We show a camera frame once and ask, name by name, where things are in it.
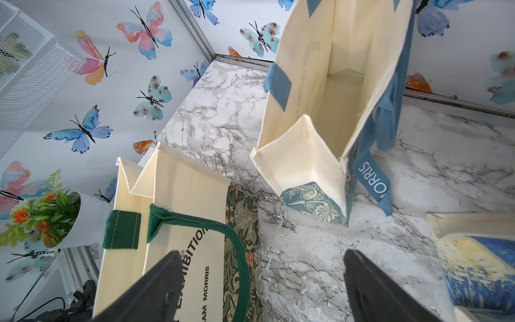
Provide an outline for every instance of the white marble countertop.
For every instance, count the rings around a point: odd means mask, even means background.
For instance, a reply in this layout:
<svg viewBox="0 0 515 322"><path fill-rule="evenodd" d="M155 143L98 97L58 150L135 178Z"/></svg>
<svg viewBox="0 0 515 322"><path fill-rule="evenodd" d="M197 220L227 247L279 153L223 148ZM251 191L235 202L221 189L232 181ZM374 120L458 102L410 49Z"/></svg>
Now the white marble countertop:
<svg viewBox="0 0 515 322"><path fill-rule="evenodd" d="M214 61L158 136L259 196L264 321L352 321L343 279L350 248L453 321L425 216L513 211L515 130L405 104L396 148L372 153L391 181L394 213L385 217L358 184L345 228L285 207L249 159L265 76Z"/></svg>

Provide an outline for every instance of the black cable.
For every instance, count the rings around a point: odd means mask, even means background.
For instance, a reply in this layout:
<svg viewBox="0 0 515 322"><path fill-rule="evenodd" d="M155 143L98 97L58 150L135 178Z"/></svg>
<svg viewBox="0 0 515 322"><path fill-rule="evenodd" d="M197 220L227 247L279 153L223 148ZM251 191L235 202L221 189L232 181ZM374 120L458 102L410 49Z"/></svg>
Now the black cable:
<svg viewBox="0 0 515 322"><path fill-rule="evenodd" d="M21 319L19 319L18 321L16 322L20 322L21 320L23 320L24 318L26 318L27 316L29 316L30 314L34 313L35 311L39 310L40 308L44 307L45 305L47 305L48 303L52 302L53 300L57 300L58 298L61 299L61 301L63 301L63 311L65 309L65 304L64 304L64 299L62 297L54 297L53 299L51 299L50 301L47 301L45 302L44 304L42 304L41 306L39 306L37 309L35 309L34 311L30 312L29 314L25 315L24 317L22 317Z"/></svg>

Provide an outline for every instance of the tote bag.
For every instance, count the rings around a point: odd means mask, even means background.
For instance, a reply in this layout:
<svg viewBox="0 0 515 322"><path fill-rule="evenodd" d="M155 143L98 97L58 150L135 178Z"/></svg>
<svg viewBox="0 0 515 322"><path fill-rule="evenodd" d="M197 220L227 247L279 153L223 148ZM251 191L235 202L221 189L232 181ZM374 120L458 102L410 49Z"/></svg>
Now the tote bag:
<svg viewBox="0 0 515 322"><path fill-rule="evenodd" d="M114 211L108 220L93 315L107 308L171 250L179 250L183 252L184 285L174 320L222 321L224 235L161 225L147 243L147 231L152 225L151 204L225 223L230 180L161 142L145 167L122 158L117 165Z"/></svg>
<svg viewBox="0 0 515 322"><path fill-rule="evenodd" d="M515 214L429 213L456 322L515 320Z"/></svg>
<svg viewBox="0 0 515 322"><path fill-rule="evenodd" d="M360 138L356 176L391 214L390 183L368 150L376 137L380 149L394 146L414 14L414 0L295 7L264 83L269 94L251 153L287 206L346 225L349 155Z"/></svg>

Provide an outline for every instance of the wire mesh organizer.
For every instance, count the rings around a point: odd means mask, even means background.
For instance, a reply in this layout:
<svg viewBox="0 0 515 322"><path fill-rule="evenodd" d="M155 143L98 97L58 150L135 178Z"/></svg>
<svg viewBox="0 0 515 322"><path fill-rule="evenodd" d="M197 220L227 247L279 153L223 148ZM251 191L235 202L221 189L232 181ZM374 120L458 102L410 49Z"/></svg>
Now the wire mesh organizer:
<svg viewBox="0 0 515 322"><path fill-rule="evenodd" d="M0 158L85 60L0 0Z"/></svg>

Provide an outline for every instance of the potted plant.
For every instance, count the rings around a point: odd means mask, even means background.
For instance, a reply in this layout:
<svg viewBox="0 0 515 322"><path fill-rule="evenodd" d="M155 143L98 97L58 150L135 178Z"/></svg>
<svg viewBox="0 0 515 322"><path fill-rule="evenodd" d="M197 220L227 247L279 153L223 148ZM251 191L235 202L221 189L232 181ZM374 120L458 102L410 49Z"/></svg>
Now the potted plant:
<svg viewBox="0 0 515 322"><path fill-rule="evenodd" d="M103 235L109 204L95 197L61 189L60 171L49 177L42 197L21 200L10 212L14 224L0 233L0 246L16 246L29 237L42 239L46 248L91 245Z"/></svg>

